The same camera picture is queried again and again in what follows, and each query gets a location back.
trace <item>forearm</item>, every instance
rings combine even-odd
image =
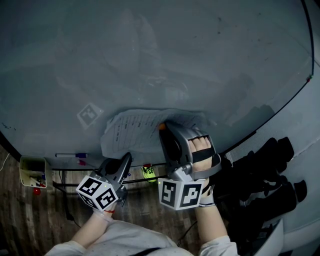
[[[202,244],[228,235],[219,210],[215,205],[210,207],[197,207],[195,214]]]
[[[93,213],[71,240],[82,245],[84,248],[88,248],[105,233],[108,223],[108,221]]]

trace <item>wooden floor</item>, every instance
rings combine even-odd
[[[0,167],[7,156],[0,146]],[[156,169],[156,174],[163,174]],[[79,183],[90,172],[69,171],[67,183]],[[142,179],[141,170],[130,171],[127,180]],[[59,172],[53,172],[53,180],[60,182]],[[114,219],[122,220],[147,229],[161,232],[176,243],[185,231],[196,221],[194,210],[174,211],[159,204],[157,183],[140,182],[128,184],[127,200],[123,207],[118,205]],[[92,213],[69,187],[68,207],[75,221],[82,226]],[[19,163],[9,156],[0,172],[0,238],[11,255],[44,255],[54,245],[67,242],[79,229],[73,221],[66,219],[63,194],[58,189],[41,190],[33,195],[31,187],[20,182]],[[181,247],[194,255],[198,254],[200,243],[197,225],[187,233]]]

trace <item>wristband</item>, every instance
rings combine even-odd
[[[210,206],[215,206],[215,201],[214,201],[214,187],[215,185],[212,185],[210,188],[210,193],[206,197],[201,197],[200,199],[200,207],[210,207]]]
[[[106,222],[111,223],[114,221],[113,218],[106,216],[103,212],[97,210],[97,209],[93,209],[93,213],[97,216],[99,216],[100,218],[104,219]]]

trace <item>hand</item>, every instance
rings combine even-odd
[[[211,144],[208,138],[204,138],[204,137],[189,140],[188,143],[189,143],[189,148],[191,150],[191,153],[211,148]],[[211,165],[212,165],[212,156],[200,162],[193,163],[193,170],[203,171],[203,170],[209,169]]]

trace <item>finger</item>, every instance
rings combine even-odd
[[[204,140],[205,140],[205,142],[206,142],[206,145],[208,146],[208,149],[210,149],[210,148],[211,148],[211,143],[210,143],[210,141],[208,140],[207,137],[205,137]]]
[[[206,140],[205,140],[204,137],[199,138],[199,141],[201,142],[202,146],[203,146],[205,149],[208,148],[208,145],[207,145]]]
[[[191,140],[188,141],[188,144],[189,144],[189,148],[190,148],[191,153],[197,151],[194,143]]]
[[[206,147],[204,147],[204,145],[200,142],[198,138],[193,139],[192,142],[195,146],[196,151],[204,150],[207,147],[207,145],[205,145]]]

